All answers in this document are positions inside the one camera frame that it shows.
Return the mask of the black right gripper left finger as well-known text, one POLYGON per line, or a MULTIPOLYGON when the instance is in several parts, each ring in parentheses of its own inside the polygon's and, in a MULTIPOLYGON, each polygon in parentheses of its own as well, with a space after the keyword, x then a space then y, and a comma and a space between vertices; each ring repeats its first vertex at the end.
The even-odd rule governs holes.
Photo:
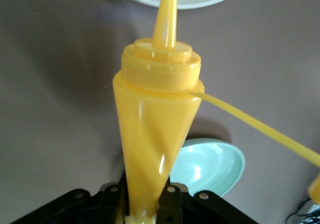
POLYGON ((14 224, 123 224, 128 213, 126 173, 95 195, 74 189, 15 220, 14 224))

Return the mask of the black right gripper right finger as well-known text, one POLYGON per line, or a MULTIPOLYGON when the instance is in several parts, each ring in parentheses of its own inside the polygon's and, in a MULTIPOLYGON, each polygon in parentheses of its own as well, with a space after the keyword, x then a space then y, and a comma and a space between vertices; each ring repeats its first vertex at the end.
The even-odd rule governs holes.
POLYGON ((222 199, 202 190, 191 196, 184 184, 167 180, 159 198, 157 224, 255 224, 256 221, 222 199))

